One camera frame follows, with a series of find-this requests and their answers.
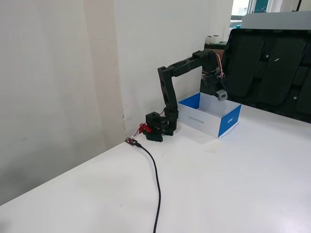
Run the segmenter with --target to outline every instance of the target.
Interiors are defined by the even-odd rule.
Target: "black robotic arm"
[[[217,96],[217,92],[222,90],[223,86],[219,78],[217,78],[218,62],[216,54],[211,50],[197,51],[186,60],[177,62],[167,68],[160,67],[157,69],[166,105],[164,109],[165,116],[160,116],[156,112],[146,115],[146,124],[152,130],[151,132],[143,130],[148,140],[162,142],[162,134],[173,135],[177,126],[178,107],[172,77],[178,77],[201,66],[208,74],[204,77],[205,84],[210,88],[211,94]]]

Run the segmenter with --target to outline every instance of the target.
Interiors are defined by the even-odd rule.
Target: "open box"
[[[220,137],[239,120],[241,104],[198,93],[178,103],[178,121]]]

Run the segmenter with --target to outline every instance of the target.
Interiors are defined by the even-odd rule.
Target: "white table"
[[[221,139],[179,124],[154,156],[158,233],[310,233],[311,124],[243,107]],[[1,233],[151,233],[150,158],[125,143],[0,207]]]

